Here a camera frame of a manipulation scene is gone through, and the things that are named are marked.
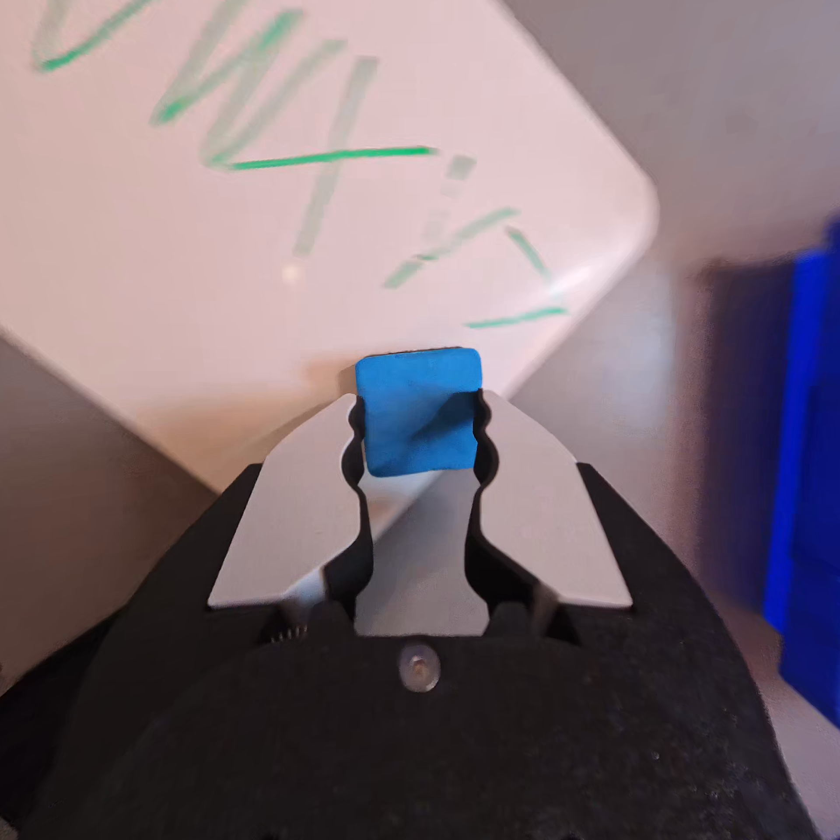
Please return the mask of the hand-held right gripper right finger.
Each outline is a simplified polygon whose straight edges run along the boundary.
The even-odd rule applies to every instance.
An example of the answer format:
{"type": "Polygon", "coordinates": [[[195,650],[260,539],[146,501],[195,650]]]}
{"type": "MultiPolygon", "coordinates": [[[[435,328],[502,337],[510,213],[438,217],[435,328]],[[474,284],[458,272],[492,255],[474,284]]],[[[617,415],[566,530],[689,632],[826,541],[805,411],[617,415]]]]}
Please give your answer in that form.
{"type": "Polygon", "coordinates": [[[465,574],[489,613],[541,599],[626,610],[634,601],[579,463],[530,416],[493,391],[476,394],[478,488],[465,574]]]}

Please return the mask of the white whiteboard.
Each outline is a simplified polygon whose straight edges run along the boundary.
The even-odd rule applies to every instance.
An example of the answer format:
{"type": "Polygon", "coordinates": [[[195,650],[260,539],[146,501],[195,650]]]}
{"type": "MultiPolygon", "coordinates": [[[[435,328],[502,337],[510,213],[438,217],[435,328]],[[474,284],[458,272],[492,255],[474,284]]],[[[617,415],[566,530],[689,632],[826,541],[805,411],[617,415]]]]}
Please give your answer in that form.
{"type": "Polygon", "coordinates": [[[2,329],[215,489],[369,354],[515,388],[648,176],[501,2],[2,2],[2,329]]]}

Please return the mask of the blue whiteboard eraser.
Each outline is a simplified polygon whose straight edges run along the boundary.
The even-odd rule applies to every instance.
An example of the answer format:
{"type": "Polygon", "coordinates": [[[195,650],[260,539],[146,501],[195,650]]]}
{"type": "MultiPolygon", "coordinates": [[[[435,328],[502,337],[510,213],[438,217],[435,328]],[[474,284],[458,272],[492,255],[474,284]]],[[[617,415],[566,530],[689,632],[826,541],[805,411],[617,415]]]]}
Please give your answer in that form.
{"type": "Polygon", "coordinates": [[[376,478],[471,469],[476,460],[479,353],[468,348],[385,353],[354,368],[364,402],[364,456],[376,478]]]}

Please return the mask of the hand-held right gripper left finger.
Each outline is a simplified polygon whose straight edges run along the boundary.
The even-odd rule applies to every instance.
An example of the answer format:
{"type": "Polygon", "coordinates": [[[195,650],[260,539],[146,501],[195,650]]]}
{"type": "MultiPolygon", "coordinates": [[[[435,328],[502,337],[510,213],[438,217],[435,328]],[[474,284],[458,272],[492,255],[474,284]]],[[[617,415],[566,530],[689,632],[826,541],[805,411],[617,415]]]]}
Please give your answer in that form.
{"type": "Polygon", "coordinates": [[[273,447],[208,596],[208,606],[307,612],[334,600],[354,611],[372,575],[360,488],[364,404],[346,394],[273,447]]]}

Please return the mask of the blue plastic bin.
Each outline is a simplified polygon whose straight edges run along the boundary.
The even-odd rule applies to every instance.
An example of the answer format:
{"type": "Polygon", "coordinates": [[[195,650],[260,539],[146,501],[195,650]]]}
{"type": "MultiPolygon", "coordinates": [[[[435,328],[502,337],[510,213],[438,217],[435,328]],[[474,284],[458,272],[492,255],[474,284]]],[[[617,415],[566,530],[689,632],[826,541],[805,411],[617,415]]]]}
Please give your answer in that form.
{"type": "Polygon", "coordinates": [[[780,675],[839,726],[839,221],[793,263],[763,617],[780,675]]]}

